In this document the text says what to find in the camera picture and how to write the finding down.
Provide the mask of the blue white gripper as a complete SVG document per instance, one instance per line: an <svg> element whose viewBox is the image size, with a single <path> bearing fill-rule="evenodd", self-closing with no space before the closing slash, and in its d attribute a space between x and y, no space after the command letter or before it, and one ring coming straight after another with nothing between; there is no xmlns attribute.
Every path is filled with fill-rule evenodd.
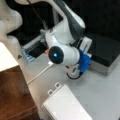
<svg viewBox="0 0 120 120"><path fill-rule="evenodd" d="M85 72L86 69L88 68L91 57L89 55L85 54L82 50L80 50L79 53L80 53L80 59L78 61L78 64L79 64L78 69L81 72Z"/></svg>

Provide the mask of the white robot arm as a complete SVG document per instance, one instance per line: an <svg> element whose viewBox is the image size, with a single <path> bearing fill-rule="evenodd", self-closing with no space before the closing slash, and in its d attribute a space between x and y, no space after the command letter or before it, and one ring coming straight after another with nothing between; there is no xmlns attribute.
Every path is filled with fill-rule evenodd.
<svg viewBox="0 0 120 120"><path fill-rule="evenodd" d="M78 65L79 75L87 69L91 56L87 53L92 40L84 35L85 23L75 14L63 0L16 0L26 5L37 2L49 3L63 20L45 33L51 62L58 65ZM20 27L21 15L11 9L5 0L0 0L0 36L5 38L8 33Z"/></svg>

